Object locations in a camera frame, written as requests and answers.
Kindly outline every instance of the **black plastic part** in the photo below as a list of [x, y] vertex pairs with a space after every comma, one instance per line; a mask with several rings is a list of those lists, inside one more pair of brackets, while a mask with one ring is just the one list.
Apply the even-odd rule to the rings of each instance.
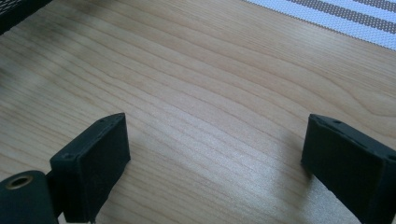
[[52, 0], [6, 0], [4, 3], [0, 2], [0, 35], [51, 1]]
[[0, 183], [0, 223], [56, 224], [45, 175], [27, 171]]
[[96, 121], [50, 159], [67, 222], [94, 222], [131, 159], [124, 114]]
[[310, 115], [302, 164], [362, 223], [391, 223], [396, 152], [347, 124]]

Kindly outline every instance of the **black mesh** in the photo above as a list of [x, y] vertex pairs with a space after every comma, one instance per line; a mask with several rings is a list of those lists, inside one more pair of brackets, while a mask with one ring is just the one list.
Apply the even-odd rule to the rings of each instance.
[[0, 0], [0, 35], [51, 0]]

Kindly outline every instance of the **gray and white striped fabric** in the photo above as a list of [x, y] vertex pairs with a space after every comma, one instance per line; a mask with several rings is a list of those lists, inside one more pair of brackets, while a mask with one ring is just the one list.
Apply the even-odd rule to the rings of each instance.
[[396, 0], [246, 0], [396, 50]]

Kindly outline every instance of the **light wood surface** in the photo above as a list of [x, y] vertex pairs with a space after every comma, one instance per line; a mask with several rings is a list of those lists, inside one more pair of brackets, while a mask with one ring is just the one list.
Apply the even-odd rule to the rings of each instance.
[[300, 165], [307, 118], [396, 148], [395, 71], [239, 0], [54, 0], [0, 36], [0, 178], [125, 112], [133, 159], [97, 223], [359, 223]]

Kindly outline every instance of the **small hole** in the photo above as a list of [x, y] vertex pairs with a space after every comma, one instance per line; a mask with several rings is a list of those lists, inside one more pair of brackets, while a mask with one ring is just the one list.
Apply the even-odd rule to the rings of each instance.
[[28, 185], [32, 182], [33, 177], [31, 175], [23, 175], [14, 178], [13, 180], [9, 181], [6, 185], [7, 189], [19, 189], [23, 186]]

